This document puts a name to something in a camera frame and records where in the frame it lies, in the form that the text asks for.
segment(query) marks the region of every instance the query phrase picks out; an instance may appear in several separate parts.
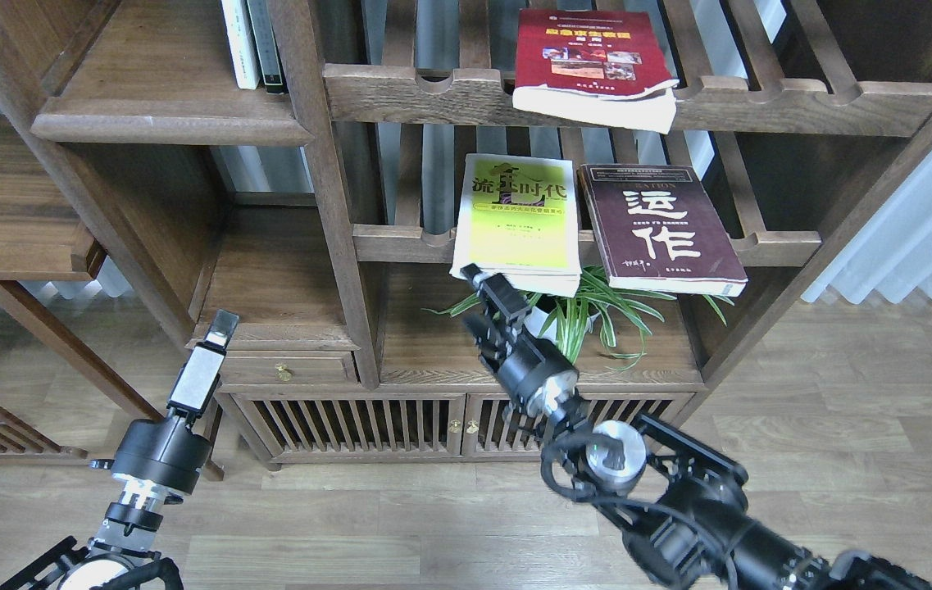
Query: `potted plant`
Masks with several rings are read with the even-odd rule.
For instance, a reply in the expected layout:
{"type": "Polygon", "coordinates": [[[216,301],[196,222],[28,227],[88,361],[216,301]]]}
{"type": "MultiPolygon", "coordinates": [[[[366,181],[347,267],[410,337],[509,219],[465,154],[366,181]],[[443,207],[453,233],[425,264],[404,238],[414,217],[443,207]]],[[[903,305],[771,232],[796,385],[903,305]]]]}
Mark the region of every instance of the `potted plant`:
{"type": "MultiPolygon", "coordinates": [[[[538,322],[532,319],[529,322],[530,331],[536,336],[548,337],[553,340],[557,347],[560,348],[560,352],[563,352],[567,360],[573,363],[579,357],[579,352],[582,350],[582,341],[585,339],[586,334],[593,331],[594,321],[600,319],[599,335],[605,350],[613,358],[630,360],[628,365],[618,367],[619,370],[631,369],[644,356],[646,337],[652,335],[652,329],[648,327],[647,321],[650,321],[650,318],[665,321],[659,310],[647,305],[647,303],[643,302],[643,299],[676,299],[676,295],[660,291],[613,288],[607,283],[607,272],[604,271],[604,266],[600,265],[583,266],[579,290],[575,292],[574,297],[559,297],[531,291],[521,291],[521,294],[528,299],[528,303],[534,306],[534,309],[547,314],[545,319],[541,321],[540,328],[537,331],[534,326],[538,322]],[[615,319],[612,318],[611,310],[617,310],[622,317],[637,328],[639,336],[641,336],[641,350],[635,352],[614,352],[612,350],[618,345],[618,341],[616,341],[615,319]]],[[[727,324],[724,313],[717,306],[717,302],[720,300],[720,302],[728,303],[730,306],[733,305],[732,300],[717,295],[702,295],[702,297],[713,307],[713,311],[721,319],[721,322],[727,324]]],[[[426,311],[455,317],[479,304],[480,299],[473,293],[446,310],[426,311]]]]}

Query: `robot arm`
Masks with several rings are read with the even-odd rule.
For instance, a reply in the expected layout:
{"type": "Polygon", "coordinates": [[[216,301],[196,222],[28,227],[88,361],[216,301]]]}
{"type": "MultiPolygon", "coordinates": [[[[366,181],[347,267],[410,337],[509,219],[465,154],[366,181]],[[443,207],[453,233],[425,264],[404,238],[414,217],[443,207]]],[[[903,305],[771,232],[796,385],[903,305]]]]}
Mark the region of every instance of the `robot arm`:
{"type": "Polygon", "coordinates": [[[644,412],[633,422],[593,425],[575,384],[578,370],[554,345],[523,326],[528,303],[502,275],[462,270],[484,305],[466,318],[480,362],[506,389],[511,406],[544,417],[540,473],[553,492],[592,505],[622,531],[630,557],[654,583],[686,589],[713,574],[743,590],[932,590],[886,560],[848,551],[835,563],[794,545],[746,515],[746,470],[723,453],[644,412]],[[648,452],[645,439],[665,452],[648,452]],[[559,464],[571,477],[560,485],[559,464]],[[628,494],[652,467],[666,479],[657,501],[628,494]]]}
{"type": "Polygon", "coordinates": [[[163,580],[166,590],[181,589],[174,561],[153,551],[152,542],[163,521],[161,508],[181,504],[193,492],[211,455],[211,442],[192,428],[218,388],[218,370],[238,322],[239,316],[219,310],[178,374],[166,418],[131,422],[115,459],[91,463],[112,471],[114,479],[124,482],[124,490],[109,504],[87,546],[75,549],[75,538],[65,538],[0,590],[43,590],[58,580],[61,590],[118,590],[151,579],[163,580]]]}

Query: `brass knob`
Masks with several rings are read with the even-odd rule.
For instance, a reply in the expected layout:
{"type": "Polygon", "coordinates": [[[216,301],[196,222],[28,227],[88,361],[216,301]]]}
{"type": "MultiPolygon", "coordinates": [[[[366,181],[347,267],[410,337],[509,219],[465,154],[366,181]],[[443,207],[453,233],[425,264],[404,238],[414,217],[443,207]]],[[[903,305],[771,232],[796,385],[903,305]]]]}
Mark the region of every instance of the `brass knob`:
{"type": "Polygon", "coordinates": [[[287,382],[287,381],[290,381],[290,378],[292,378],[292,376],[293,376],[293,373],[290,372],[290,369],[287,369],[287,365],[285,365],[284,363],[281,362],[279,365],[275,366],[275,377],[277,379],[283,382],[287,382]]]}

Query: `dark red book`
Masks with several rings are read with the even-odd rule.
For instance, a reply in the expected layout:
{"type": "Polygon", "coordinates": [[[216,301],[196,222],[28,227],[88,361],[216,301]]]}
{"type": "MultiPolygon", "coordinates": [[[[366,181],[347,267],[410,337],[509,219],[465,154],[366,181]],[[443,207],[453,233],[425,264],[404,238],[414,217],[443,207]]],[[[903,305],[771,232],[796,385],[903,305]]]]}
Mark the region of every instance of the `dark red book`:
{"type": "Polygon", "coordinates": [[[515,108],[665,132],[676,82],[646,12],[521,11],[515,108]]]}
{"type": "Polygon", "coordinates": [[[612,287],[728,297],[743,291],[746,271],[691,168],[586,164],[579,184],[612,287]]]}

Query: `book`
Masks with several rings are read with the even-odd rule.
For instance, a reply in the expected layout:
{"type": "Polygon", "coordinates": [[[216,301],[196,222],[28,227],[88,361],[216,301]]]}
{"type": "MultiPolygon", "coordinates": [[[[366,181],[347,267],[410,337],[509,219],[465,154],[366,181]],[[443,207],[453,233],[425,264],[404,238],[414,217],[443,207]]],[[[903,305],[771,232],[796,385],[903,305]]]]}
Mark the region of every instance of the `book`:
{"type": "Polygon", "coordinates": [[[521,11],[515,108],[665,134],[676,84],[646,12],[521,11]]]}
{"type": "Polygon", "coordinates": [[[259,81],[258,56],[248,19],[248,3],[246,0],[221,0],[221,10],[225,14],[225,36],[229,37],[236,85],[244,90],[254,90],[259,81]]]}
{"type": "Polygon", "coordinates": [[[570,161],[466,154],[451,274],[475,262],[516,288],[571,297],[579,287],[578,202],[570,161]]]}
{"type": "Polygon", "coordinates": [[[742,262],[691,168],[586,164],[579,186],[612,287],[728,297],[746,287],[742,262]]]}
{"type": "Polygon", "coordinates": [[[262,83],[266,92],[283,94],[287,91],[287,81],[280,63],[280,52],[275,46],[275,34],[272,34],[272,21],[268,16],[266,0],[246,0],[251,15],[251,29],[255,33],[255,48],[258,49],[258,64],[262,70],[262,83]]]}

